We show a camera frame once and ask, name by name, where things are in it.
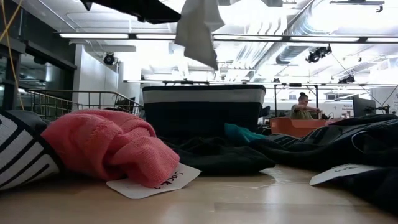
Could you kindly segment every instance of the white fabric hanging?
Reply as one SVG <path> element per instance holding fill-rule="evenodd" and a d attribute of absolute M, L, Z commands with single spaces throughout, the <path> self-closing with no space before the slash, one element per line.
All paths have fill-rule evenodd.
<path fill-rule="evenodd" d="M 184 56 L 218 70 L 211 33 L 224 26 L 215 0 L 186 0 L 177 26 L 175 43 Z"/>

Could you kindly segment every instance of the woman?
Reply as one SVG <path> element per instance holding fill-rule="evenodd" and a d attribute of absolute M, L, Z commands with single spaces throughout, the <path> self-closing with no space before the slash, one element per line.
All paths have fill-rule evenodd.
<path fill-rule="evenodd" d="M 298 104 L 293 105 L 292 111 L 290 112 L 291 119 L 312 119 L 310 111 L 320 112 L 318 108 L 312 108 L 308 105 L 308 96 L 305 93 L 300 93 Z"/>

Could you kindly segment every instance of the metal wire cart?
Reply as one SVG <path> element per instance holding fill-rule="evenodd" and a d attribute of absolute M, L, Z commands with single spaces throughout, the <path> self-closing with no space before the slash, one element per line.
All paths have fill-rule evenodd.
<path fill-rule="evenodd" d="M 57 118 L 81 109 L 109 109 L 139 115 L 143 106 L 113 91 L 26 90 L 22 97 L 25 110 L 37 113 L 42 119 Z M 69 96 L 77 101 L 65 100 Z"/>

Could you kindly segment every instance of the white label card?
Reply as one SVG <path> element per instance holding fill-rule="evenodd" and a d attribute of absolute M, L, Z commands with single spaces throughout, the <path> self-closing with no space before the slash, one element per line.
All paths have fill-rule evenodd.
<path fill-rule="evenodd" d="M 130 179 L 108 181 L 106 185 L 129 199 L 142 199 L 162 192 L 181 189 L 193 181 L 199 174 L 200 170 L 198 169 L 178 164 L 171 176 L 158 187 L 144 187 Z"/>
<path fill-rule="evenodd" d="M 336 177 L 344 177 L 347 175 L 360 174 L 375 169 L 380 169 L 380 167 L 367 166 L 361 164 L 345 164 L 341 166 L 336 166 L 328 171 L 313 176 L 311 178 L 310 185 L 317 185 L 324 183 L 328 180 L 334 179 Z"/>

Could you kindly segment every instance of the desk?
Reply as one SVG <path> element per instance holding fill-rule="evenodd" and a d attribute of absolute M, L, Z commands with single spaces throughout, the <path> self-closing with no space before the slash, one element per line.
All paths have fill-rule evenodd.
<path fill-rule="evenodd" d="M 199 177 L 184 189 L 130 200 L 103 182 L 42 182 L 0 194 L 9 224 L 367 224 L 398 219 L 331 187 L 312 172 L 278 166 L 255 177 Z"/>

